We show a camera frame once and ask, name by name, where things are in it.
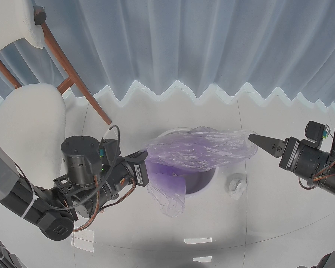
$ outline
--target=curtain fold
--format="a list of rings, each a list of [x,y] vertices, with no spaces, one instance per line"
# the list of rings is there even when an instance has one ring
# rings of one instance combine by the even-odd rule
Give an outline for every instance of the curtain fold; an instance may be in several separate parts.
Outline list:
[[[89,90],[121,100],[134,80],[163,93],[176,79],[197,97],[249,82],[264,98],[335,102],[335,0],[33,0]],[[67,74],[25,40],[0,52],[22,83],[58,86]],[[0,96],[12,90],[0,74]],[[76,96],[81,93],[73,88]]]

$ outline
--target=floor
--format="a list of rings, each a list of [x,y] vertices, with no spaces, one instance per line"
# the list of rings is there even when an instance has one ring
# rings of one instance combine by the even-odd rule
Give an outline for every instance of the floor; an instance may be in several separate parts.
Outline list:
[[[85,98],[70,93],[64,94],[66,137],[100,139],[109,126]],[[120,127],[122,155],[175,127],[249,129],[278,139],[303,139],[309,120],[329,124],[332,132],[335,125],[334,105],[312,104],[301,94],[290,101],[278,88],[263,100],[249,84],[234,97],[211,85],[197,99],[179,82],[160,96],[134,83],[120,102],[108,87],[96,99]],[[331,143],[327,138],[321,149],[329,151]],[[0,240],[28,268],[37,262],[65,268],[317,265],[335,249],[335,197],[320,189],[303,190],[293,173],[279,168],[279,161],[260,149],[246,162],[220,168],[210,187],[187,198],[185,211],[176,218],[162,214],[147,190],[137,188],[123,203],[99,214],[88,230],[61,242],[46,239],[0,205]],[[248,183],[239,200],[227,193],[235,174]]]

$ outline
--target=purple plastic bag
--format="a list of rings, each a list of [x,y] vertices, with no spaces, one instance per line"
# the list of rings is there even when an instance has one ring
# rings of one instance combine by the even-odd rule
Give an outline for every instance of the purple plastic bag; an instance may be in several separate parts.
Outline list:
[[[253,131],[217,131],[197,127],[157,137],[143,145],[149,176],[148,192],[170,217],[185,208],[184,174],[205,172],[251,158],[258,147],[248,140]]]

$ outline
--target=wooden chair frame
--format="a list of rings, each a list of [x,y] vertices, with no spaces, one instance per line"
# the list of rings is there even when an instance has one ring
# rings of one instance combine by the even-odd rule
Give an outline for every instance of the wooden chair frame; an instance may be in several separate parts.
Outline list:
[[[108,115],[104,112],[102,107],[98,104],[94,96],[90,93],[70,61],[67,59],[66,55],[62,51],[61,47],[58,45],[58,42],[54,38],[53,34],[49,30],[49,27],[46,25],[46,13],[45,9],[40,6],[34,6],[34,18],[35,24],[41,25],[42,30],[44,31],[45,43],[56,57],[58,62],[61,64],[63,69],[67,72],[68,78],[66,78],[58,87],[58,91],[63,94],[68,88],[72,85],[76,85],[78,89],[82,92],[85,98],[89,101],[92,107],[97,111],[97,113],[101,116],[101,118],[107,123],[111,124],[112,121],[108,117]],[[10,73],[10,71],[6,68],[6,66],[0,60],[0,71],[3,75],[8,79],[8,81],[17,89],[22,85],[20,82]]]

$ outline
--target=white cushion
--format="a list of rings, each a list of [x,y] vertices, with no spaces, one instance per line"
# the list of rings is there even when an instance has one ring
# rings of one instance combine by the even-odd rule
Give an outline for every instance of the white cushion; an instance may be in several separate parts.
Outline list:
[[[35,25],[33,10],[31,0],[0,0],[0,50],[22,38],[43,49],[44,33]]]
[[[50,84],[12,91],[0,106],[0,147],[35,186],[53,187],[60,175],[66,107]]]

